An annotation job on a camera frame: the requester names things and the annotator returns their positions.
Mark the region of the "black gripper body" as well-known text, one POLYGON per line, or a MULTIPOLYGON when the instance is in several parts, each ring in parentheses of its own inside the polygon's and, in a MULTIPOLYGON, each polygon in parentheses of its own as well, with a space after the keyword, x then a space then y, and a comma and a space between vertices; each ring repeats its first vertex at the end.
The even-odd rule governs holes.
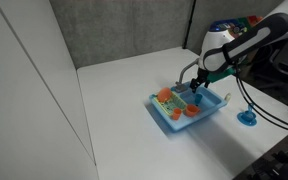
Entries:
POLYGON ((201 84, 204 84, 206 81, 210 82, 210 80, 208 79, 208 75, 209 75, 209 72, 207 70, 203 70, 199 68, 197 72, 197 77, 191 80, 190 85, 195 84, 197 85, 197 88, 198 88, 201 84))

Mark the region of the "robot arm with teal housing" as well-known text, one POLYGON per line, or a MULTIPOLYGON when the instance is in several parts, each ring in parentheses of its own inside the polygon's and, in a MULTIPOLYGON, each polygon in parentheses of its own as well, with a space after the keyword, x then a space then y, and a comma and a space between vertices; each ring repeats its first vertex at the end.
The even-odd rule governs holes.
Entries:
POLYGON ((200 85, 209 82, 210 74, 223 73, 249 52, 287 38, 288 0, 238 37, 233 37, 228 30, 208 31, 196 60, 197 77, 191 80, 190 88, 195 92, 200 85))

